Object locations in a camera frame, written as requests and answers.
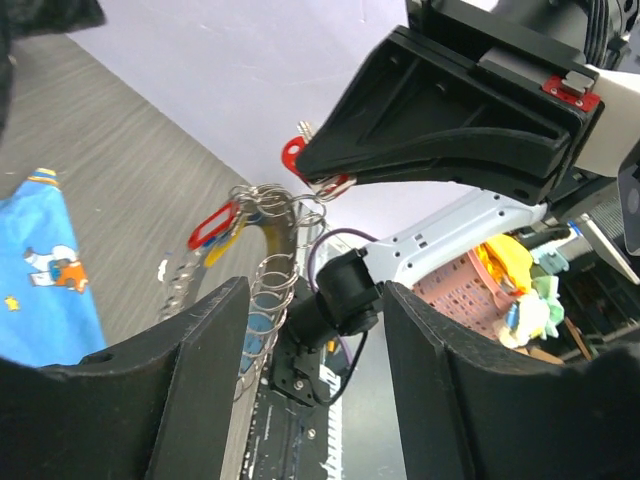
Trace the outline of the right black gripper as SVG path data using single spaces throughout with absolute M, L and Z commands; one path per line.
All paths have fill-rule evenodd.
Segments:
M 561 76 L 508 50 L 478 60 L 397 29 L 367 57 L 310 142 L 360 184 L 455 182 L 526 204 L 565 203 L 600 119 L 601 97 L 561 89 Z

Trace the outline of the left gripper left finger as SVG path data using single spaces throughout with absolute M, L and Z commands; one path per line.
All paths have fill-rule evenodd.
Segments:
M 248 321 L 227 280 L 73 366 L 1 364 L 5 479 L 217 479 Z

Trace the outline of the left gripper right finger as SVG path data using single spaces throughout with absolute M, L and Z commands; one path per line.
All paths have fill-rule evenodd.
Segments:
M 384 326 L 411 479 L 635 479 L 639 348 L 550 364 L 452 321 L 408 288 Z

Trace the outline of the red key tag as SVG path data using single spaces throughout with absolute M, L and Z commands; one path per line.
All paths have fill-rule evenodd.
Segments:
M 305 183 L 323 202 L 336 199 L 355 186 L 357 178 L 348 173 L 336 173 L 326 166 L 324 158 L 316 148 L 312 153 L 304 153 L 309 140 L 300 135 L 289 140 L 283 147 L 281 161 L 284 167 Z

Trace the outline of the large metal keyring with rings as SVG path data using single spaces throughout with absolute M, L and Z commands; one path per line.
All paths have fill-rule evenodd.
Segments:
M 255 383 L 269 360 L 302 277 L 301 257 L 326 229 L 326 213 L 326 202 L 313 193 L 294 195 L 279 184 L 235 186 L 226 203 L 191 232 L 186 253 L 167 277 L 162 320 L 195 304 L 209 269 L 204 259 L 216 240 L 241 221 L 246 222 L 243 231 L 256 227 L 263 233 L 266 257 L 249 279 L 248 324 L 235 400 Z

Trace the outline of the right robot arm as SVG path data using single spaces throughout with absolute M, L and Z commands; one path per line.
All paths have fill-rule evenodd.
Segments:
M 285 164 L 334 196 L 355 185 L 452 182 L 466 195 L 310 273 L 273 353 L 270 387 L 309 407 L 323 344 L 365 335 L 383 286 L 416 284 L 490 237 L 569 220 L 619 192 L 639 251 L 639 78 L 619 68 L 635 1 L 410 1 L 320 128 Z

